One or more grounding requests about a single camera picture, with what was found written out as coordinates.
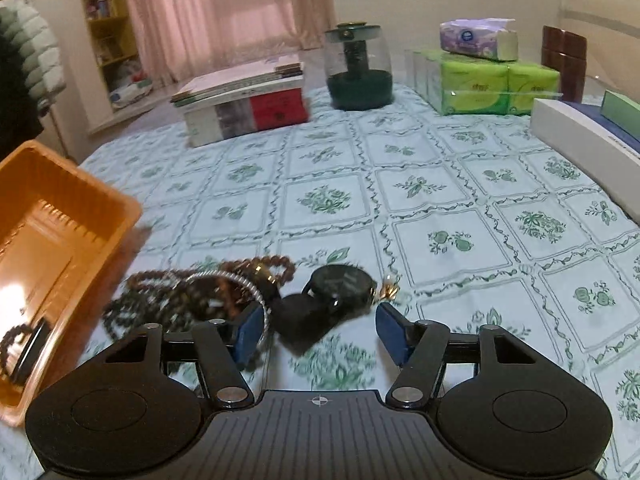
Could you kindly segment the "thick white red book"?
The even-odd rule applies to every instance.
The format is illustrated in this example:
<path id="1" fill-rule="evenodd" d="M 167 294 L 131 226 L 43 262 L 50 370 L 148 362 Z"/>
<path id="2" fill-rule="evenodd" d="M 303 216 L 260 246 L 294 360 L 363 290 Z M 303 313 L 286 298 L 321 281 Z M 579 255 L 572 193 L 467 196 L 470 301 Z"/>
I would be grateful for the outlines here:
<path id="1" fill-rule="evenodd" d="M 180 106 L 194 148 L 306 122 L 304 76 L 254 84 Z"/>

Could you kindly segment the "green tissue pack bundle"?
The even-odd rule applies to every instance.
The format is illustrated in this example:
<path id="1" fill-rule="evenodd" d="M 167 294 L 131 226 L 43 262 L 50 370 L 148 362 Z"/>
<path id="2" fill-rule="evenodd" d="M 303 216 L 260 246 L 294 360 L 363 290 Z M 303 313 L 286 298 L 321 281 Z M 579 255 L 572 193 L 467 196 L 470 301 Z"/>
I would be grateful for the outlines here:
<path id="1" fill-rule="evenodd" d="M 535 63 L 441 50 L 408 50 L 405 63 L 408 86 L 444 116 L 528 115 L 536 99 L 562 96 L 560 73 Z"/>

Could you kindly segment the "small gold earring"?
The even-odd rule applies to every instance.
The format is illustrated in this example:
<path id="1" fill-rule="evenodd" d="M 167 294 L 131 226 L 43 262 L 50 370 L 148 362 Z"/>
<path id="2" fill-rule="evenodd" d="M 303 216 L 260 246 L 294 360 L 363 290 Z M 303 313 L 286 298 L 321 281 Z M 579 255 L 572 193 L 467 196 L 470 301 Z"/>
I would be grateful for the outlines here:
<path id="1" fill-rule="evenodd" d="M 399 278 L 393 274 L 387 274 L 382 279 L 382 285 L 378 291 L 378 300 L 394 301 L 399 291 Z"/>

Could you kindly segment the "green floral tablecloth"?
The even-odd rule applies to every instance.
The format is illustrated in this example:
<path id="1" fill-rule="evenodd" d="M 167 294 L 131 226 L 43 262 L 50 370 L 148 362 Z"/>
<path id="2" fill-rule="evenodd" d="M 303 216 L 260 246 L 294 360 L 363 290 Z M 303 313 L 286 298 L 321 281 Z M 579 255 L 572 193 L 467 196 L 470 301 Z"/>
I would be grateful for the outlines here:
<path id="1" fill-rule="evenodd" d="M 497 324 L 597 390 L 609 479 L 639 474 L 639 230 L 526 117 L 393 104 L 189 148 L 184 125 L 99 148 L 85 170 L 142 203 L 138 270 L 282 254 L 399 276 L 396 308 L 457 333 Z"/>

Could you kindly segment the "black puffer jacket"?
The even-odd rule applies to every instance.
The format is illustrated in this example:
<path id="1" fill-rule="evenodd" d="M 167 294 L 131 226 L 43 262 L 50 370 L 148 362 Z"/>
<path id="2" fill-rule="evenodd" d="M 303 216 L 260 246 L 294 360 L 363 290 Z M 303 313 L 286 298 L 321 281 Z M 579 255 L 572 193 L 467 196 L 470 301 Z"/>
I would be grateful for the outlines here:
<path id="1" fill-rule="evenodd" d="M 22 143 L 42 133 L 36 103 L 25 87 L 24 76 L 8 44 L 1 40 L 0 157 L 5 159 Z"/>

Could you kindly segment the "green glass humidifier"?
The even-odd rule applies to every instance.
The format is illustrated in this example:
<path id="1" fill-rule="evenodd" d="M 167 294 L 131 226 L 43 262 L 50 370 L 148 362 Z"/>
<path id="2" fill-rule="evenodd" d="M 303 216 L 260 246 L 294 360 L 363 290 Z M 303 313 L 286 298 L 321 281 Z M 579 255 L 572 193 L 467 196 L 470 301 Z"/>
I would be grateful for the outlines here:
<path id="1" fill-rule="evenodd" d="M 373 110 L 393 101 L 390 51 L 380 25 L 338 24 L 324 33 L 326 85 L 338 110 Z"/>

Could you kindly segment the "long white box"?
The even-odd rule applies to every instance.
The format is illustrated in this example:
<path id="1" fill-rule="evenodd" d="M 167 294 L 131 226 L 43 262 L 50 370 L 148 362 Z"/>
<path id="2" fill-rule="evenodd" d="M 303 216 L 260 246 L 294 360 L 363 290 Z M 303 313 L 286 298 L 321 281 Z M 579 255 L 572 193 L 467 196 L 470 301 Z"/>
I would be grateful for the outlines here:
<path id="1" fill-rule="evenodd" d="M 530 131 L 596 181 L 639 223 L 639 152 L 576 106 L 536 100 Z"/>

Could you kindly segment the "black wrist watch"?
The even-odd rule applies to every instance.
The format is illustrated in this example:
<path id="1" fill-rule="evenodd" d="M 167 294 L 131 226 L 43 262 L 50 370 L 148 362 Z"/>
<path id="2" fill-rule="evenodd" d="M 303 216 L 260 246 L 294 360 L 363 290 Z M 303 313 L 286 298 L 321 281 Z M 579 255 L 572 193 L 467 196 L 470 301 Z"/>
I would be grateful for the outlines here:
<path id="1" fill-rule="evenodd" d="M 344 318 L 368 310 L 375 289 L 376 281 L 358 266 L 320 266 L 302 292 L 272 304 L 271 326 L 287 344 L 314 344 Z"/>

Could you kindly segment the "long green box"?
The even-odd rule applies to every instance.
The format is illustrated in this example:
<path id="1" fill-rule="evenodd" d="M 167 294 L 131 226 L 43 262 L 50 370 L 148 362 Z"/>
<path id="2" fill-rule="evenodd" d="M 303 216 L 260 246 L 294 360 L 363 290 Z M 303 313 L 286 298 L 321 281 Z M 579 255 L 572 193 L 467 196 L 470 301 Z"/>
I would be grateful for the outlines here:
<path id="1" fill-rule="evenodd" d="M 640 106 L 636 101 L 621 93 L 606 90 L 601 114 L 634 139 L 640 140 Z"/>

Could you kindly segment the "plastic bag on sill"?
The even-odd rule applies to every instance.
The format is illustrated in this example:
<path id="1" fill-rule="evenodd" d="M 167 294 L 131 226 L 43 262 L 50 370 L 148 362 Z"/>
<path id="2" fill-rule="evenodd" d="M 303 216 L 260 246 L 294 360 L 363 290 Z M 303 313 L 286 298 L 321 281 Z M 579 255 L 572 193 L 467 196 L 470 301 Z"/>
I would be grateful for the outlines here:
<path id="1" fill-rule="evenodd" d="M 153 90 L 153 81 L 137 58 L 125 61 L 115 70 L 110 82 L 110 102 L 114 110 L 121 110 L 140 101 Z"/>

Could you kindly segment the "wooden bookshelf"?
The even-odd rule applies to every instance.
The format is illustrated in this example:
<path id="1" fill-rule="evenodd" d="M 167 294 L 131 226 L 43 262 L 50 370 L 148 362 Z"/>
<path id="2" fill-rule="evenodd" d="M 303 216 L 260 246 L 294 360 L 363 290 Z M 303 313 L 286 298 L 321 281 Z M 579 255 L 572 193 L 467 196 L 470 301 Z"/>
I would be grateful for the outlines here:
<path id="1" fill-rule="evenodd" d="M 93 55 L 108 91 L 123 86 L 139 59 L 128 0 L 82 0 Z"/>

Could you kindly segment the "pink curtain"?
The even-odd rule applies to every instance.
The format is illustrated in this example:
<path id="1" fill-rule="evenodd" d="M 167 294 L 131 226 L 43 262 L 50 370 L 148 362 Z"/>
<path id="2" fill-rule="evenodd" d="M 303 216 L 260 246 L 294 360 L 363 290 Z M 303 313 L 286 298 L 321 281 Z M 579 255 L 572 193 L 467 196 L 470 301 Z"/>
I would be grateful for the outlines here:
<path id="1" fill-rule="evenodd" d="M 128 0 L 142 66 L 158 84 L 317 49 L 333 0 Z"/>

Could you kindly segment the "purple tissue pack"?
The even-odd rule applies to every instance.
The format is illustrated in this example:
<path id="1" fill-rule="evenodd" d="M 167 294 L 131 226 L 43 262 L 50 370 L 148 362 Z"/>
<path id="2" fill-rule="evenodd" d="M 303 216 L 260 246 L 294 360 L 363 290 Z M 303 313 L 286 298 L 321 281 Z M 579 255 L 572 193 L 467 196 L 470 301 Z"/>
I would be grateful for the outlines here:
<path id="1" fill-rule="evenodd" d="M 497 62 L 518 60 L 512 18 L 458 18 L 439 25 L 440 47 L 450 53 Z"/>

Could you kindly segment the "orange plastic tray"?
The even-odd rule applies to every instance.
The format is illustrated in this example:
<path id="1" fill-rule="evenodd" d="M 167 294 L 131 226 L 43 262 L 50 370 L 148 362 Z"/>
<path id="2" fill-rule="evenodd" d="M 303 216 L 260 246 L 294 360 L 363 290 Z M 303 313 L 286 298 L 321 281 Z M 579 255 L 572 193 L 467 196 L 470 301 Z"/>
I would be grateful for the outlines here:
<path id="1" fill-rule="evenodd" d="M 1 163 L 1 420 L 68 373 L 131 258 L 141 205 L 36 141 Z"/>

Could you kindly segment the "pink cover book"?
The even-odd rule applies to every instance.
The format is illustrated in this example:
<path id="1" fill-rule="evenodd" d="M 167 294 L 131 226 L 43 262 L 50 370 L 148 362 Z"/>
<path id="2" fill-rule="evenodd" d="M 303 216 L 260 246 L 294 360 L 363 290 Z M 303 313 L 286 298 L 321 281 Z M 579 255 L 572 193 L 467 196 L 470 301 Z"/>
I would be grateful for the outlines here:
<path id="1" fill-rule="evenodd" d="M 304 63 L 297 55 L 275 56 L 224 70 L 197 76 L 187 82 L 170 99 L 176 107 L 186 106 L 212 96 L 303 75 Z"/>

